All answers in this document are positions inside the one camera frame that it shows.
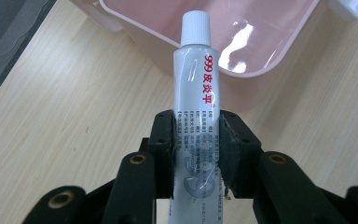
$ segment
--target wood grain surface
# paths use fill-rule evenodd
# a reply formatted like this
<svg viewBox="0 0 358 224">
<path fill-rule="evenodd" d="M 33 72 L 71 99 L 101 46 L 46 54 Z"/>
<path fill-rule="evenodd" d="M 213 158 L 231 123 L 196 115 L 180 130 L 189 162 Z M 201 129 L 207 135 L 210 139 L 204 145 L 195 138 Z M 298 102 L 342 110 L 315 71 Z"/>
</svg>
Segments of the wood grain surface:
<svg viewBox="0 0 358 224">
<path fill-rule="evenodd" d="M 264 150 L 344 196 L 358 185 L 358 21 L 321 2 L 275 71 L 257 105 L 233 112 Z M 154 116 L 172 108 L 172 88 L 172 74 L 124 31 L 57 1 L 0 88 L 0 223 L 21 223 L 51 189 L 90 192 L 115 178 Z M 158 201 L 158 223 L 167 216 L 168 201 Z M 224 201 L 224 220 L 255 223 L 252 201 Z"/>
</svg>

